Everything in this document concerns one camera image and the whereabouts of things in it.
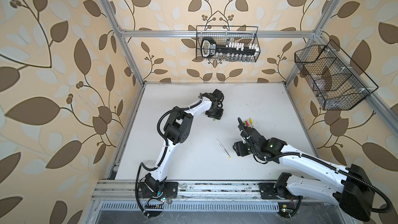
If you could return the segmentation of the clear pen yellow tip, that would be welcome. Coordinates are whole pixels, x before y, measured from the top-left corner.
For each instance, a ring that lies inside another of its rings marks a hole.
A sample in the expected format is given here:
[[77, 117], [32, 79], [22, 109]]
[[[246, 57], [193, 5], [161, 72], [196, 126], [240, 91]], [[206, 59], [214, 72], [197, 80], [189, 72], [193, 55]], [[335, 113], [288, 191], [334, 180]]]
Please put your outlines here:
[[226, 150], [226, 148], [223, 146], [223, 144], [222, 144], [218, 139], [216, 139], [216, 141], [218, 142], [219, 146], [220, 146], [221, 149], [224, 151], [224, 153], [226, 154], [226, 156], [227, 156], [228, 158], [231, 158], [230, 154], [228, 153], [228, 151]]

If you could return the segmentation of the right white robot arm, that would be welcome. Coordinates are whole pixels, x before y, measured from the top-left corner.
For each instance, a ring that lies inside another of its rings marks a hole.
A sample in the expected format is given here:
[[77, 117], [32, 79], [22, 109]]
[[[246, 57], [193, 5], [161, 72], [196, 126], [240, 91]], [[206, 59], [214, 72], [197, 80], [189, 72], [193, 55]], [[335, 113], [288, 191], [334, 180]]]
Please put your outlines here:
[[338, 166], [304, 153], [280, 139], [266, 139], [240, 119], [238, 130], [241, 140], [234, 143], [233, 150], [239, 157], [252, 155], [260, 164], [275, 162], [311, 176], [302, 178], [281, 173], [272, 186], [261, 183], [262, 197], [299, 201], [309, 197], [339, 206], [343, 212], [363, 222], [369, 222], [372, 213], [387, 214], [394, 209], [391, 200], [371, 183], [360, 166]]

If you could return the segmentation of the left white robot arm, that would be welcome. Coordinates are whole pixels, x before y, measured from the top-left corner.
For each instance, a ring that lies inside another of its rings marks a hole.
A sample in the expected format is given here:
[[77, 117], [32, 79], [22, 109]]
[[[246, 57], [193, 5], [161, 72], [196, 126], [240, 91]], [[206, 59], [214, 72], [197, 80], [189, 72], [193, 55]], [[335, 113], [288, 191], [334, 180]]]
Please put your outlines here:
[[149, 168], [140, 163], [137, 179], [141, 169], [148, 172], [144, 185], [152, 197], [159, 197], [166, 192], [165, 181], [172, 156], [177, 148], [189, 137], [195, 116], [204, 113], [211, 119], [220, 120], [223, 115], [224, 94], [216, 89], [212, 93], [200, 94], [198, 102], [187, 107], [175, 106], [161, 116], [157, 123], [157, 132], [164, 143], [154, 167]]

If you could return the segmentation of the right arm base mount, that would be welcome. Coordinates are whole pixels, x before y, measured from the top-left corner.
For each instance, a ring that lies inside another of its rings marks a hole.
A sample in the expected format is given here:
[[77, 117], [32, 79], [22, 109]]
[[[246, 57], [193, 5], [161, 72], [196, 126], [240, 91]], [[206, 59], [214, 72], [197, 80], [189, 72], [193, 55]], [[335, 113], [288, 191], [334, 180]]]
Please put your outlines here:
[[283, 219], [292, 219], [299, 211], [303, 196], [292, 195], [285, 186], [276, 183], [259, 183], [262, 200], [281, 200], [278, 203], [278, 215]]

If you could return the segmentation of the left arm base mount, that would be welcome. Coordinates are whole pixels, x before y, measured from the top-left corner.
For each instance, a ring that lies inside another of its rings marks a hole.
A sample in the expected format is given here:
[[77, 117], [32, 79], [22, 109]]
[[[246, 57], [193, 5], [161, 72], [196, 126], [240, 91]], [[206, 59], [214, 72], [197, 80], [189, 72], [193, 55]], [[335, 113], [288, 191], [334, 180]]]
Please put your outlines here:
[[165, 207], [171, 204], [178, 194], [179, 183], [176, 181], [158, 184], [157, 189], [151, 189], [145, 182], [135, 184], [135, 199], [139, 210], [147, 218], [158, 216]]

